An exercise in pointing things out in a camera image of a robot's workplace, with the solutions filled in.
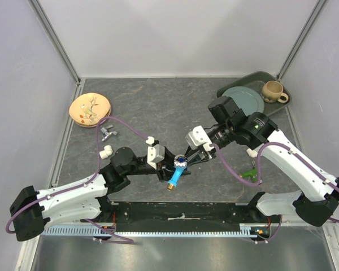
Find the white pvc elbow right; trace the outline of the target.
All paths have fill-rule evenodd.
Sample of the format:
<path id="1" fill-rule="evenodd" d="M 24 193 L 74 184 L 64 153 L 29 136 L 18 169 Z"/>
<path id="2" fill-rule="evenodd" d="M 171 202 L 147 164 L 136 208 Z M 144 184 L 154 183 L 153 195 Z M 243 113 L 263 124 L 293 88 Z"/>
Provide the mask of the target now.
<path id="1" fill-rule="evenodd" d="M 248 148 L 246 150 L 246 153 L 248 154 L 249 157 L 251 158 L 256 158 L 258 156 L 258 152 L 256 150 L 252 150 L 250 148 Z"/>

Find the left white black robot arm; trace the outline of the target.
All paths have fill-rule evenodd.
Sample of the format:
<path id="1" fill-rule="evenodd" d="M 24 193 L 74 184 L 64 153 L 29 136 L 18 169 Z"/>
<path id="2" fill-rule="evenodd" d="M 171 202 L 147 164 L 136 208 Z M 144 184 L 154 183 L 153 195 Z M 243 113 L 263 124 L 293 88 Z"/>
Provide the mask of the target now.
<path id="1" fill-rule="evenodd" d="M 10 206 L 6 231 L 23 242 L 54 225 L 86 219 L 106 222 L 114 211 L 107 197 L 127 187 L 129 176 L 155 174 L 172 189 L 187 163 L 184 155 L 174 155 L 160 145 L 148 147 L 142 157 L 122 147 L 108 165 L 87 178 L 52 189 L 23 188 Z"/>

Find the blue water faucet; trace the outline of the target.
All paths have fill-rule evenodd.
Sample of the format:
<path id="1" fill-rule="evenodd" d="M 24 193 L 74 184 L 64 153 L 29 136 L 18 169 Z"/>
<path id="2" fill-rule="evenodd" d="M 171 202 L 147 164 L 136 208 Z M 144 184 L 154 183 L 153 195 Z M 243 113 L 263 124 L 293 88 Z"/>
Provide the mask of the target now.
<path id="1" fill-rule="evenodd" d="M 188 160 L 184 155 L 177 155 L 175 156 L 173 163 L 175 166 L 175 171 L 171 179 L 167 182 L 167 189 L 169 191 L 172 191 L 174 188 L 177 187 L 181 175 L 188 166 Z"/>

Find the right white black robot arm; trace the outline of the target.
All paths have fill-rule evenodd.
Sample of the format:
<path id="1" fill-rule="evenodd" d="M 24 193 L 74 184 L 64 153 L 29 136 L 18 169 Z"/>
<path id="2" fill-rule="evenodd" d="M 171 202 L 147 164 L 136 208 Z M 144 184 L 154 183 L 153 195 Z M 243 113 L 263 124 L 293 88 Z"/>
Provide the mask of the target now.
<path id="1" fill-rule="evenodd" d="M 227 170 L 245 185 L 257 187 L 262 181 L 261 158 L 266 158 L 284 172 L 297 186 L 292 193 L 257 193 L 247 208 L 251 221 L 261 222 L 273 215 L 296 215 L 304 222 L 320 227 L 332 219 L 339 206 L 339 177 L 327 173 L 287 139 L 278 126 L 265 114 L 245 115 L 230 97 L 219 97 L 208 110 L 216 121 L 215 128 L 206 132 L 196 126 L 186 135 L 189 148 L 186 156 L 204 153 L 200 161 L 218 156 Z M 257 181 L 240 177 L 225 161 L 221 148 L 232 142 L 255 151 Z"/>

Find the white pvc elbow left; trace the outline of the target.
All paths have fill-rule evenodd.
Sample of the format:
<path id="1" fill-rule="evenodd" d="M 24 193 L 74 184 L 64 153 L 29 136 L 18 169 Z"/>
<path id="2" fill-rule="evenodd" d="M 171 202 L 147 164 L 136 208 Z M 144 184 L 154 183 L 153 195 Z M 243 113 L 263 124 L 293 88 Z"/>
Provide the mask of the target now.
<path id="1" fill-rule="evenodd" d="M 99 152 L 99 156 L 102 160 L 109 158 L 113 153 L 113 149 L 110 145 L 105 145 L 103 150 Z"/>

